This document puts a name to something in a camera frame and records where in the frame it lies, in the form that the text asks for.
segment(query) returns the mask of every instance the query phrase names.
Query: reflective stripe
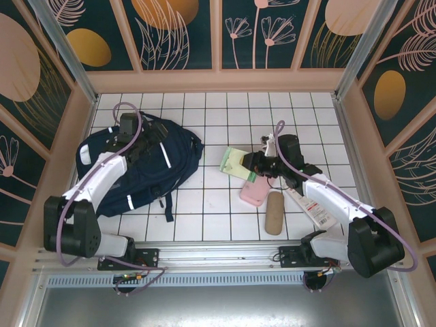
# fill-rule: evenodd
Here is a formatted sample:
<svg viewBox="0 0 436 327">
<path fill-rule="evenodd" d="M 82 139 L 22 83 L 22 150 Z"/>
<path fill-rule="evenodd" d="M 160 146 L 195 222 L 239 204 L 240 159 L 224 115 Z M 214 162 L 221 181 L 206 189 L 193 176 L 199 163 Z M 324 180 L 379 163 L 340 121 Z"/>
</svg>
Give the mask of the reflective stripe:
<svg viewBox="0 0 436 327">
<path fill-rule="evenodd" d="M 127 196 L 127 202 L 129 203 L 130 210 L 134 210 L 134 203 L 131 201 L 131 196 Z"/>
<path fill-rule="evenodd" d="M 168 168 L 171 168 L 171 163 L 170 160 L 168 159 L 168 155 L 166 154 L 164 145 L 162 144 L 162 142 L 159 143 L 163 152 L 163 156 L 165 157 L 165 161 L 166 161 L 166 165 L 168 166 Z"/>
</svg>

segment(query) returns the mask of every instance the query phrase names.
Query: gray floor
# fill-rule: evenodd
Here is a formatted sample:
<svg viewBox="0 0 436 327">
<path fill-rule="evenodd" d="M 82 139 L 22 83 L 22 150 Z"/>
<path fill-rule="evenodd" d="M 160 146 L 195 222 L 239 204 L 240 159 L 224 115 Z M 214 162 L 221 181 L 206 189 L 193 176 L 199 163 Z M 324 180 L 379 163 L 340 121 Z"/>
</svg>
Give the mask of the gray floor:
<svg viewBox="0 0 436 327">
<path fill-rule="evenodd" d="M 50 289 L 37 326 L 402 326 L 386 273 L 336 276 L 323 293 L 301 285 L 152 287 L 131 298 L 111 289 Z"/>
</svg>

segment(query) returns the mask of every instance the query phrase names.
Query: pink circle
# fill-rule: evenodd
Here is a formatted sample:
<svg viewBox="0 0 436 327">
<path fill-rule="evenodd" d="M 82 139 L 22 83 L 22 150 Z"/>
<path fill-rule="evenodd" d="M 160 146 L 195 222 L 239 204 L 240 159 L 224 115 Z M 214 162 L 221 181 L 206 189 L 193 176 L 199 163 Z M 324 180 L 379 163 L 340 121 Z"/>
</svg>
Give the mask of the pink circle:
<svg viewBox="0 0 436 327">
<path fill-rule="evenodd" d="M 14 167 L 8 166 L 3 170 L 2 176 L 11 177 L 13 173 L 14 173 Z"/>
<path fill-rule="evenodd" d="M 272 39 L 265 39 L 265 44 L 266 44 L 266 46 L 273 46 L 274 41 Z"/>
</svg>

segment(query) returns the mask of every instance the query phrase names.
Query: backpack zipper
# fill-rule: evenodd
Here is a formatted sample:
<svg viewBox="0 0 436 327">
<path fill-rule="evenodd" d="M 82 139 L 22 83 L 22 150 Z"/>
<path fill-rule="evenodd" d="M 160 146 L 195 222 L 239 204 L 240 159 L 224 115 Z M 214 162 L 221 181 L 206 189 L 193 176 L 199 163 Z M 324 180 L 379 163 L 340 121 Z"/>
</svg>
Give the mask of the backpack zipper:
<svg viewBox="0 0 436 327">
<path fill-rule="evenodd" d="M 171 187 L 171 190 L 172 190 L 172 188 L 174 187 L 174 186 L 176 186 L 177 185 L 177 183 L 178 183 L 178 181 L 181 179 L 181 177 L 174 183 L 174 185 Z M 171 192 L 171 190 L 169 190 L 168 192 L 166 192 L 165 194 L 162 194 L 161 196 L 159 196 L 157 199 L 159 200 L 159 203 L 160 203 L 160 205 L 161 205 L 161 208 L 164 208 L 164 203 L 162 202 L 162 198 L 164 197 L 164 196 L 166 196 L 168 193 L 170 193 Z"/>
</svg>

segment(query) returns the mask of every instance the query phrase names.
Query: vented metal panel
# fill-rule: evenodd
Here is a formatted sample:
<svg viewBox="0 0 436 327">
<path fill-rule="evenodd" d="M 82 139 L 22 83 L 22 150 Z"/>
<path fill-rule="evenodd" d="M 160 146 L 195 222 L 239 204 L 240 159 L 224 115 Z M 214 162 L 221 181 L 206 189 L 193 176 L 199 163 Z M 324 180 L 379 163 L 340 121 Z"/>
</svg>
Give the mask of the vented metal panel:
<svg viewBox="0 0 436 327">
<path fill-rule="evenodd" d="M 48 288 L 73 287 L 114 287 L 114 277 L 119 275 L 55 275 L 48 280 Z M 128 281 L 120 287 L 144 285 L 155 275 L 149 275 L 141 280 Z M 159 278 L 153 287 L 169 286 L 230 286 L 230 285 L 289 285 L 301 284 L 302 272 L 246 272 L 234 273 L 203 273 L 203 274 L 166 274 Z"/>
</svg>

